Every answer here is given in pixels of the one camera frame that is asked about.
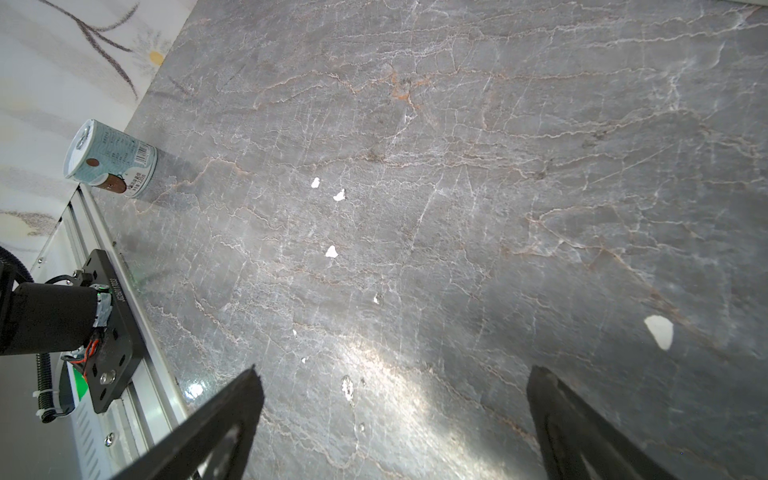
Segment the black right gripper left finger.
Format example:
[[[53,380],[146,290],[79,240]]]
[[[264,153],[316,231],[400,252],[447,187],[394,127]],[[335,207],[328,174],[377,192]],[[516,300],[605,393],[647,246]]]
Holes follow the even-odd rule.
[[[264,406],[261,378],[248,368],[117,479],[241,479]]]

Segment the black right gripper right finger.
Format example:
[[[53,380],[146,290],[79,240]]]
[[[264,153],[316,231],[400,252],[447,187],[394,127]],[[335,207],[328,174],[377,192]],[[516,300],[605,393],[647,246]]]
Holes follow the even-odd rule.
[[[548,478],[673,477],[549,369],[532,367],[526,394]]]

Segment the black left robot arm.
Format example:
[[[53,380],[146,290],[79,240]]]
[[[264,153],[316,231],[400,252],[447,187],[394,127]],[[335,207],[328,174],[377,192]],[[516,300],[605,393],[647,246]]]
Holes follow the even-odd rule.
[[[1,250],[1,354],[35,355],[38,402],[36,415],[50,423],[70,413],[55,406],[50,355],[86,373],[112,312],[112,292],[83,270],[34,281],[26,266]]]

